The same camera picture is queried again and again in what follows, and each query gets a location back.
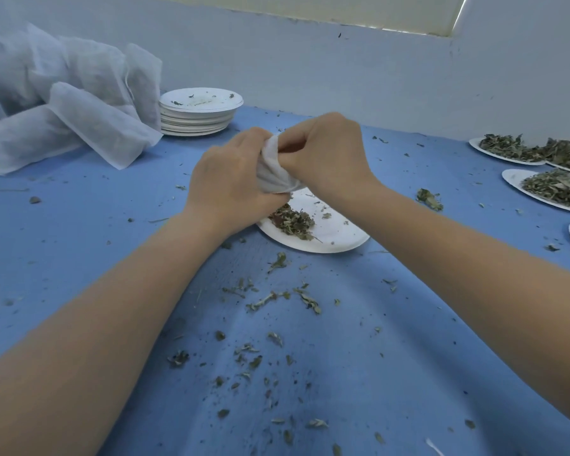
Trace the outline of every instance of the forearm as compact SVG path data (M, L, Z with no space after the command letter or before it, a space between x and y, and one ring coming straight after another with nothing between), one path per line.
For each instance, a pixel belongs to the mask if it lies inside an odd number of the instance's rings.
M0 358L0 455L94 455L219 232L183 214Z
M377 183L331 204L394 254L523 380L570 417L570 272Z

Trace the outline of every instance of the tabletop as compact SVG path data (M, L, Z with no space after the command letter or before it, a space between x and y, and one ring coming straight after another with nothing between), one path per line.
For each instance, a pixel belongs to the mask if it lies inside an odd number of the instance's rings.
M242 107L225 131L165 136L122 171L85 147L0 177L0 355L181 211L187 191L175 186L188 185L209 146L303 119ZM419 188L440 193L442 214L570 270L570 213L505 183L502 170L515 165L466 142L362 129L371 168L389 187L412 198ZM570 455L570 421L375 241L314 255L252 226L228 242L183 294L102 456L331 455L335 443L343 455ZM289 265L268 274L281 251ZM222 291L240 278L259 292ZM396 290L383 279L397 280ZM320 315L295 294L245 309L303 281ZM248 342L263 356L250 379L234 355ZM171 368L166 358L178 350L190 361ZM220 409L230 410L223 420ZM315 418L329 427L308 428Z

